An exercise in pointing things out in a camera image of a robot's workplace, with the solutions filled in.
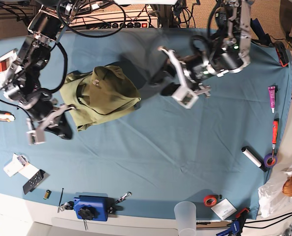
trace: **green cloth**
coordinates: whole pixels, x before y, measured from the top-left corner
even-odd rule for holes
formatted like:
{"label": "green cloth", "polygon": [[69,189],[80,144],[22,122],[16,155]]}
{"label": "green cloth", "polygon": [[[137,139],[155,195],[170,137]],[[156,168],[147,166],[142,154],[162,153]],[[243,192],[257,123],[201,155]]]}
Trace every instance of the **green cloth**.
{"label": "green cloth", "polygon": [[65,104],[73,104],[71,116],[77,130],[86,130],[134,111],[140,94],[118,66],[98,66],[92,73],[70,73],[60,89]]}

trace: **small battery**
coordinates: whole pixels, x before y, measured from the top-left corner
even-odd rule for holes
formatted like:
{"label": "small battery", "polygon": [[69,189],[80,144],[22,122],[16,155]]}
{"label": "small battery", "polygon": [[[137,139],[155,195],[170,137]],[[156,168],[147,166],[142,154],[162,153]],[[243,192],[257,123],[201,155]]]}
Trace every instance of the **small battery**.
{"label": "small battery", "polygon": [[47,190],[46,190],[46,193],[45,193],[45,195],[44,195],[44,199],[45,199],[45,200],[48,199],[50,194],[51,194],[51,191],[47,189]]}

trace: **clear plastic cup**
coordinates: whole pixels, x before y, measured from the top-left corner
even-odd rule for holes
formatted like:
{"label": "clear plastic cup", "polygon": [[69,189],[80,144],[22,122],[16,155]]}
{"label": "clear plastic cup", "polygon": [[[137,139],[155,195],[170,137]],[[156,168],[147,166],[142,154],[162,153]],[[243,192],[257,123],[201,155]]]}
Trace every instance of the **clear plastic cup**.
{"label": "clear plastic cup", "polygon": [[180,202],[174,207],[179,236],[196,235],[196,206],[191,202]]}

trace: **black remote control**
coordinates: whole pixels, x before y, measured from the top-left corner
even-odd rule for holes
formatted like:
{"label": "black remote control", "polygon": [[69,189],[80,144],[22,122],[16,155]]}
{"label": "black remote control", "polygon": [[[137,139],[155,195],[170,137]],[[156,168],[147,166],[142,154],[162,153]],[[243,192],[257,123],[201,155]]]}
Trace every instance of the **black remote control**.
{"label": "black remote control", "polygon": [[44,179],[45,171],[39,170],[25,185],[23,185],[23,192],[27,194],[32,192],[36,186]]}

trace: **purple tape roll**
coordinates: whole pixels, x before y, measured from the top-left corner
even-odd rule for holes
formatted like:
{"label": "purple tape roll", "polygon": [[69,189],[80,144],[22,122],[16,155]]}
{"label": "purple tape roll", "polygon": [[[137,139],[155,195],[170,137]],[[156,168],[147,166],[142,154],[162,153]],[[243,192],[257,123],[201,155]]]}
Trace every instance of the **purple tape roll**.
{"label": "purple tape roll", "polygon": [[277,156],[276,155],[274,155],[274,157],[273,157],[272,154],[269,153],[264,157],[264,165],[266,167],[272,168],[276,164],[277,164]]}

